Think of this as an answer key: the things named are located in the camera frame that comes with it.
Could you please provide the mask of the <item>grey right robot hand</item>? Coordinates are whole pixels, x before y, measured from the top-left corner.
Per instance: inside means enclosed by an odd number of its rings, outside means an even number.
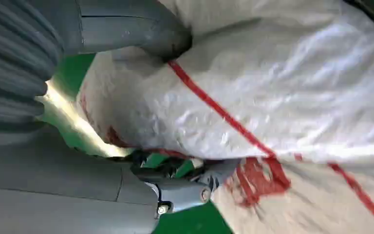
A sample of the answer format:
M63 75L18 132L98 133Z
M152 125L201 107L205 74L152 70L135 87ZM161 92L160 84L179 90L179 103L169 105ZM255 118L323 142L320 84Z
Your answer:
M214 162L199 181L70 148L38 119L47 81L68 55L136 46L164 61L191 32L157 0L0 0L0 234L150 234L160 209L208 202L238 160Z

